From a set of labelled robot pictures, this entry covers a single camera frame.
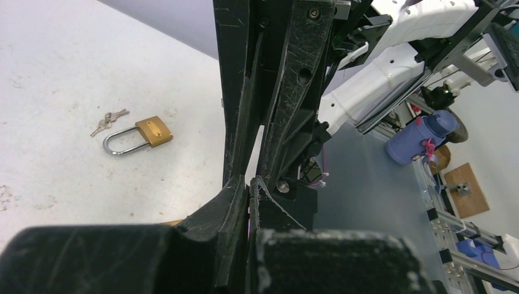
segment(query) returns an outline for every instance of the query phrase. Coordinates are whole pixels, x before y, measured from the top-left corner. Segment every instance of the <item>small silver key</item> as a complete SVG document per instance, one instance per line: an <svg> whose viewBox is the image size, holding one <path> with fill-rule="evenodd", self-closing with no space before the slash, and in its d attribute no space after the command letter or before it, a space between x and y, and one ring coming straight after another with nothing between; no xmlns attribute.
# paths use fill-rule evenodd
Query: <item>small silver key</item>
<svg viewBox="0 0 519 294"><path fill-rule="evenodd" d="M130 112L126 109L123 109L119 112L108 112L105 114L105 119L108 119L111 123L115 122L118 118L120 118L123 115L127 115Z"/></svg>
<svg viewBox="0 0 519 294"><path fill-rule="evenodd" d="M101 119L99 121L99 124L97 125L97 129L95 129L95 131L90 134L90 137L97 135L97 133L99 133L105 129L109 129L111 126L112 126L112 123L110 122L109 119Z"/></svg>

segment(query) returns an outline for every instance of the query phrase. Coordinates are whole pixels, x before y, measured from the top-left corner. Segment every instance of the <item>padlock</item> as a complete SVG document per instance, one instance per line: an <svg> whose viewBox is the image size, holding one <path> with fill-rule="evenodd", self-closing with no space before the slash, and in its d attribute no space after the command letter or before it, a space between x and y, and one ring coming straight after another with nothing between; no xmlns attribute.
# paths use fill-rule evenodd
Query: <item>padlock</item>
<svg viewBox="0 0 519 294"><path fill-rule="evenodd" d="M112 141L113 138L133 130L138 130L146 141L124 151L113 151L110 149L108 144L110 141ZM151 148L157 147L158 145L164 144L168 141L171 141L172 139L173 134L168 129L166 124L158 116L153 116L151 118L136 122L133 127L109 134L103 141L103 148L111 155L121 156L139 150L145 146L150 146Z"/></svg>

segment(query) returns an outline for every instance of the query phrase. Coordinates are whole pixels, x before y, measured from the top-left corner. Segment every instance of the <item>white table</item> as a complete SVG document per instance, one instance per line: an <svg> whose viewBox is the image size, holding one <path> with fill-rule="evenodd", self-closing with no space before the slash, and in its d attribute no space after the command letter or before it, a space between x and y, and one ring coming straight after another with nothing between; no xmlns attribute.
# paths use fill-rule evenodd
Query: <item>white table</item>
<svg viewBox="0 0 519 294"><path fill-rule="evenodd" d="M0 0L0 250L25 227L185 218L221 188L218 62L94 0ZM108 111L111 129L89 135ZM173 141L103 138L160 116ZM138 132L114 149L141 142Z"/></svg>

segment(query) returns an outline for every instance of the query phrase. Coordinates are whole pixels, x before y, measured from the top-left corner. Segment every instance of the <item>blue motor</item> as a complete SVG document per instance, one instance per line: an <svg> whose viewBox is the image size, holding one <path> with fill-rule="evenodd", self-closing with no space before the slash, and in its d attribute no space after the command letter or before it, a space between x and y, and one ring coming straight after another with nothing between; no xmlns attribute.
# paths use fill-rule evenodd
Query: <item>blue motor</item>
<svg viewBox="0 0 519 294"><path fill-rule="evenodd" d="M386 151L399 164L410 164L425 155L428 144L440 145L447 134L459 127L456 118L447 110L419 116L386 142Z"/></svg>

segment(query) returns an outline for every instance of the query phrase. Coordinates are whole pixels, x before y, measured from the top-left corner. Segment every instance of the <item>bolt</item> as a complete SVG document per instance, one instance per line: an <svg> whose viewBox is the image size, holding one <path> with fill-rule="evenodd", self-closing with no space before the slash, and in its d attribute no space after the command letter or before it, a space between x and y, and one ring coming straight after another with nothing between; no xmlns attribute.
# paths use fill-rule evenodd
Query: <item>bolt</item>
<svg viewBox="0 0 519 294"><path fill-rule="evenodd" d="M308 11L308 17L310 17L312 20L315 20L319 17L319 9L317 8L311 8Z"/></svg>
<svg viewBox="0 0 519 294"><path fill-rule="evenodd" d="M266 28L271 21L268 19L268 17L262 17L259 21L259 26L262 28Z"/></svg>
<svg viewBox="0 0 519 294"><path fill-rule="evenodd" d="M276 188L278 189L279 192L281 192L283 194L288 193L290 191L290 186L288 185L287 182L285 182L283 180L279 180L277 182Z"/></svg>

